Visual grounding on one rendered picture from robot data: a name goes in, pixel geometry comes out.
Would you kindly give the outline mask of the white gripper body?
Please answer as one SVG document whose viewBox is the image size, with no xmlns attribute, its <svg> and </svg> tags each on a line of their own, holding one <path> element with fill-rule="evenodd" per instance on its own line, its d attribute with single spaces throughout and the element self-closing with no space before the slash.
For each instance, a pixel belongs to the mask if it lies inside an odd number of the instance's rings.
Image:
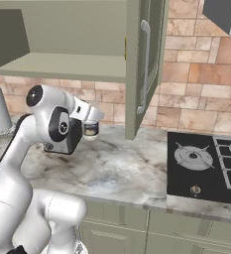
<svg viewBox="0 0 231 254">
<path fill-rule="evenodd" d="M 86 115 L 85 119 L 83 120 L 83 122 L 86 124 L 95 124 L 95 123 L 99 122 L 100 120 L 102 120 L 103 117 L 104 117 L 104 113 L 102 112 L 101 109 L 99 109 L 93 105 L 89 105 L 87 115 Z"/>
</svg>

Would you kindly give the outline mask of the dark green cabinet door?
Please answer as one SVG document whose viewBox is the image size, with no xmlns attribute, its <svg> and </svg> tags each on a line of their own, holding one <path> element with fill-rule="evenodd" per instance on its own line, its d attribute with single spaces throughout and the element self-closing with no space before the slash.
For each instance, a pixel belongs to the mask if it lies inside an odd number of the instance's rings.
<svg viewBox="0 0 231 254">
<path fill-rule="evenodd" d="M 20 9 L 0 9 L 0 67 L 30 52 Z"/>
</svg>

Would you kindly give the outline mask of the green base cabinet door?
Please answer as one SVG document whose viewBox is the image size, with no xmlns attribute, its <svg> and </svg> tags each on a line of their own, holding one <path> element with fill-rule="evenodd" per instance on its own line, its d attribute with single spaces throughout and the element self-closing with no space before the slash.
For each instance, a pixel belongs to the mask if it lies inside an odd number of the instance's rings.
<svg viewBox="0 0 231 254">
<path fill-rule="evenodd" d="M 176 233 L 149 233 L 146 254 L 231 254 L 231 243 Z"/>
<path fill-rule="evenodd" d="M 145 254 L 145 231 L 92 221 L 83 221 L 79 230 L 89 254 Z"/>
</svg>

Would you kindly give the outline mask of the glass jar with beige contents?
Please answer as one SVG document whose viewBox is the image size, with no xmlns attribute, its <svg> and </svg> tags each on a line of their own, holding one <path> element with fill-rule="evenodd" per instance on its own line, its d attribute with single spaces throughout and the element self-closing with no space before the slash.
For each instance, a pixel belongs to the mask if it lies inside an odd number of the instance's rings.
<svg viewBox="0 0 231 254">
<path fill-rule="evenodd" d="M 83 138 L 87 141 L 94 141 L 99 135 L 99 123 L 84 123 L 82 127 Z"/>
</svg>

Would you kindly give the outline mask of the green drawer front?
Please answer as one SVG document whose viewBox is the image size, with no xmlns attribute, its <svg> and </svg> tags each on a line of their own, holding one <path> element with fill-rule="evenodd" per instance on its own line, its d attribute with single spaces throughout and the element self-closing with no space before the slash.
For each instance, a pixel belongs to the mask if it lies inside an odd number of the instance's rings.
<svg viewBox="0 0 231 254">
<path fill-rule="evenodd" d="M 231 246 L 231 223 L 205 218 L 152 210 L 149 231 L 186 239 L 209 240 Z"/>
<path fill-rule="evenodd" d="M 88 200 L 87 208 L 86 220 L 129 229 L 146 230 L 148 212 L 145 209 L 97 200 Z"/>
</svg>

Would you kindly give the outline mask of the black gas hob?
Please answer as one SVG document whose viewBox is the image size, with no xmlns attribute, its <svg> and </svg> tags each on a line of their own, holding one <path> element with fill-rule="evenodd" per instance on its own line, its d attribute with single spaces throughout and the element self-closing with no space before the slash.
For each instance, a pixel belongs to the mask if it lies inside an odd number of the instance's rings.
<svg viewBox="0 0 231 254">
<path fill-rule="evenodd" d="M 169 132 L 167 168 L 168 194 L 231 203 L 231 137 Z"/>
</svg>

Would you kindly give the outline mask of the round hob knob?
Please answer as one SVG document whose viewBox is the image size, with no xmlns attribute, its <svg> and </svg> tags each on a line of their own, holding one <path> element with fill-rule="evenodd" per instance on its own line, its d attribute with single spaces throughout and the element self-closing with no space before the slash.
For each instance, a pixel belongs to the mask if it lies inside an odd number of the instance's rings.
<svg viewBox="0 0 231 254">
<path fill-rule="evenodd" d="M 190 188 L 190 192 L 194 197 L 200 196 L 201 188 L 198 185 L 195 185 Z"/>
</svg>

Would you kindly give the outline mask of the grey range hood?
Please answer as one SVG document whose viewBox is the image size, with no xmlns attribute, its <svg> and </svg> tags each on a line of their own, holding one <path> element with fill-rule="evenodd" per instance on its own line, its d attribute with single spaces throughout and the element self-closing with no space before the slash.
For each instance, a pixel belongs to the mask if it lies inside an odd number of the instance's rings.
<svg viewBox="0 0 231 254">
<path fill-rule="evenodd" d="M 202 14 L 231 36 L 231 0 L 204 0 Z"/>
</svg>

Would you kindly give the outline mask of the green wall cabinet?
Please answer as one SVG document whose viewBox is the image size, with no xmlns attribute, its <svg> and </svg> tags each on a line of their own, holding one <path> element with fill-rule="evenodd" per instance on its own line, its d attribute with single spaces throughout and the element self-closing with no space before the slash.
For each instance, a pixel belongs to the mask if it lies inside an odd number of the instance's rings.
<svg viewBox="0 0 231 254">
<path fill-rule="evenodd" d="M 30 52 L 0 75 L 126 82 L 128 0 L 0 0 L 20 9 Z"/>
</svg>

